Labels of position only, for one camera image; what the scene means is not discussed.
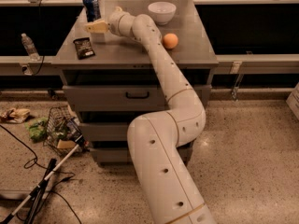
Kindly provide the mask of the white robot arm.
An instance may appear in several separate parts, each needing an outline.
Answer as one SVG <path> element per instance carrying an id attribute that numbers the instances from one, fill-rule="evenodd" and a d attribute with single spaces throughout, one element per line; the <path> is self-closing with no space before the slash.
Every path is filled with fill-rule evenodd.
<path id="1" fill-rule="evenodd" d="M 165 50 L 160 30 L 145 14 L 117 7 L 106 21 L 85 25 L 89 33 L 111 32 L 141 44 L 149 55 L 168 108 L 135 118 L 127 142 L 154 224 L 217 224 L 178 148 L 204 130 L 206 111 L 197 93 Z"/>

